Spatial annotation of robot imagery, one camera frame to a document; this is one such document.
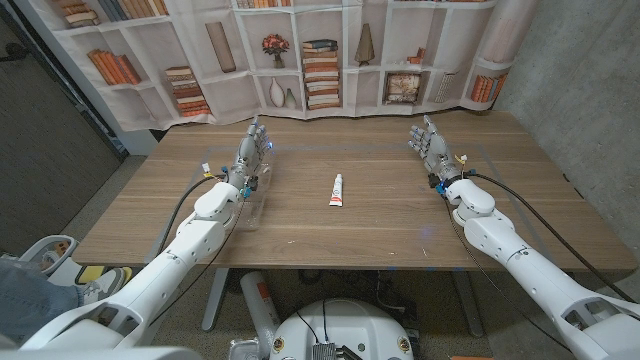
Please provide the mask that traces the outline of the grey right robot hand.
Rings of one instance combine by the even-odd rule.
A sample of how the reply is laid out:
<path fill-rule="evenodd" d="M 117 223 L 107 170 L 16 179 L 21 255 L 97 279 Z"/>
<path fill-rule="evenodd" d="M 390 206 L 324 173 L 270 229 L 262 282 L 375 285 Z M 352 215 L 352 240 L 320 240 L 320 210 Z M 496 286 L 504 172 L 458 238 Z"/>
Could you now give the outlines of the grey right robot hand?
<path fill-rule="evenodd" d="M 424 128 L 413 125 L 409 131 L 409 147 L 416 151 L 424 163 L 431 188 L 446 187 L 462 178 L 444 137 L 428 115 L 423 116 Z"/>

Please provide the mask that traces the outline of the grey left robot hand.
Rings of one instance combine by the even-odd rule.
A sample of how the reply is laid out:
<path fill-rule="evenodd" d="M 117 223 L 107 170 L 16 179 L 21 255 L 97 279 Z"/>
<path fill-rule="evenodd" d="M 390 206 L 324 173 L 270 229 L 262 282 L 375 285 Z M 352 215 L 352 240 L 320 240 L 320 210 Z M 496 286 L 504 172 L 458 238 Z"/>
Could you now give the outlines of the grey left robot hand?
<path fill-rule="evenodd" d="M 247 186 L 254 188 L 257 185 L 258 170 L 271 148 L 266 126 L 260 125 L 258 116 L 255 116 L 237 148 L 227 182 L 238 190 Z"/>

